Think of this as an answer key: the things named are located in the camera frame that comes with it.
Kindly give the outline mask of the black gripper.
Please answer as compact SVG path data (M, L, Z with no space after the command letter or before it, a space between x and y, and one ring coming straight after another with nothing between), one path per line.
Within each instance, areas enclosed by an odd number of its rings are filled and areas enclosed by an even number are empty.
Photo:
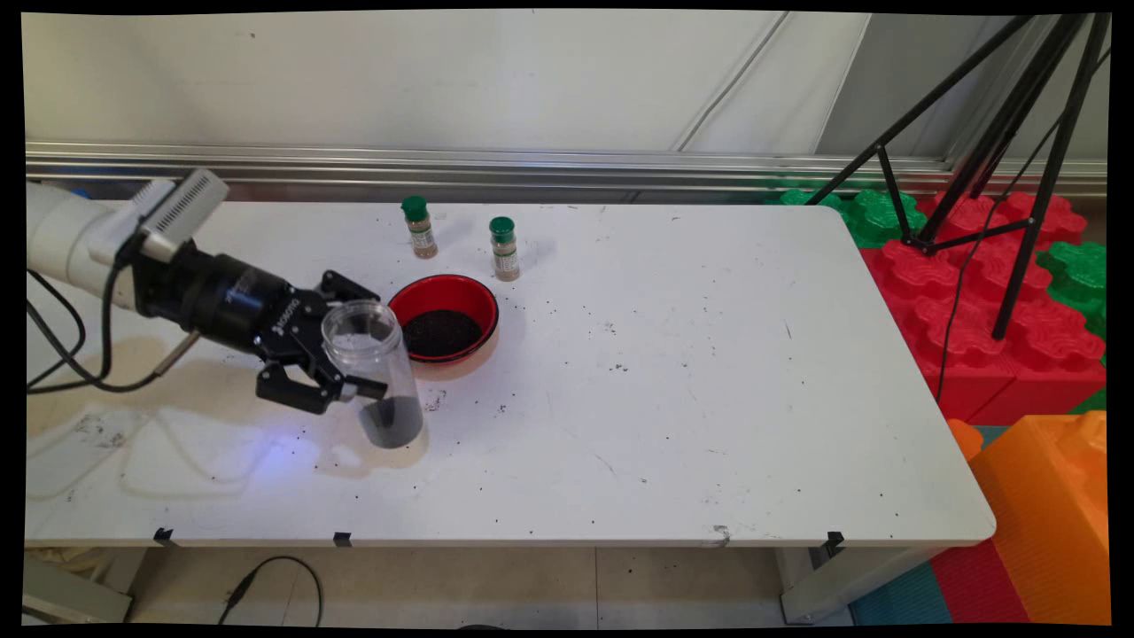
M335 402L352 402L355 397L380 401L388 392L384 381L330 363L322 335L329 307L381 301L379 294L340 272L325 270L319 284L299 288L242 260L191 244L170 262L134 258L133 284L139 315L166 318L183 331L198 332L265 361L256 375L261 400L322 416ZM288 366L315 369L315 383L289 377Z

